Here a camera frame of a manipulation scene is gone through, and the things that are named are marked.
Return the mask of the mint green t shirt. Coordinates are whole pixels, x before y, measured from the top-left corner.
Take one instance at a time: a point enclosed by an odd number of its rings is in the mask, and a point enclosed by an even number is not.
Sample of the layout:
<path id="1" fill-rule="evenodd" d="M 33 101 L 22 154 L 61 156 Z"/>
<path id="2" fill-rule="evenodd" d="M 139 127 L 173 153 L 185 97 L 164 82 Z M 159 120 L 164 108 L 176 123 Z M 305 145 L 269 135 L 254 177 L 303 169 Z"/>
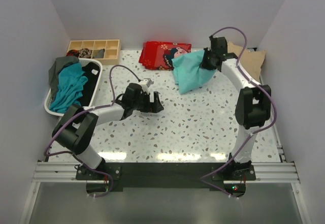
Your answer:
<path id="1" fill-rule="evenodd" d="M 173 76 L 180 94 L 186 94 L 202 87 L 216 73 L 216 70 L 207 70 L 200 67 L 204 53 L 204 50 L 199 50 L 172 59 Z"/>

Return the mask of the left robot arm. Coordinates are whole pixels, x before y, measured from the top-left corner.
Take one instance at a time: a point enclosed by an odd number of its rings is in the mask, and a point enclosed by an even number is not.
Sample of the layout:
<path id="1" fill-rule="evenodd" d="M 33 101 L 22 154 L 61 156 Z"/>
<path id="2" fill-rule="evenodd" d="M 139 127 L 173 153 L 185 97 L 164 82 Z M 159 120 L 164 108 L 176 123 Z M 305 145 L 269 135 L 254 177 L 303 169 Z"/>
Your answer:
<path id="1" fill-rule="evenodd" d="M 158 92 L 153 93 L 153 102 L 150 101 L 149 87 L 152 84 L 151 79 L 130 83 L 111 105 L 70 106 L 53 130 L 51 141 L 68 149 L 68 153 L 87 168 L 88 175 L 93 179 L 110 178 L 105 160 L 90 145 L 94 129 L 107 122 L 124 120 L 134 111 L 158 113 L 164 110 Z"/>

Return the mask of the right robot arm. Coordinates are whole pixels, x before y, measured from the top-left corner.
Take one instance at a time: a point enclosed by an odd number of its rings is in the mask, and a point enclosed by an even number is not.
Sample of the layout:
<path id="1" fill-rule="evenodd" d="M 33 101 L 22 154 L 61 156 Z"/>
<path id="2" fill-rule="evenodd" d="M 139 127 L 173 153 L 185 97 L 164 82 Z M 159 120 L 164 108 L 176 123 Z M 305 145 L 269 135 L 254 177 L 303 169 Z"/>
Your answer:
<path id="1" fill-rule="evenodd" d="M 235 119 L 239 125 L 238 135 L 229 160 L 210 175 L 222 174 L 239 179 L 249 171 L 251 155 L 257 134 L 271 116 L 271 88 L 261 85 L 240 64 L 240 58 L 228 53 L 226 38 L 209 37 L 210 47 L 204 49 L 202 69 L 217 70 L 224 74 L 239 92 Z"/>

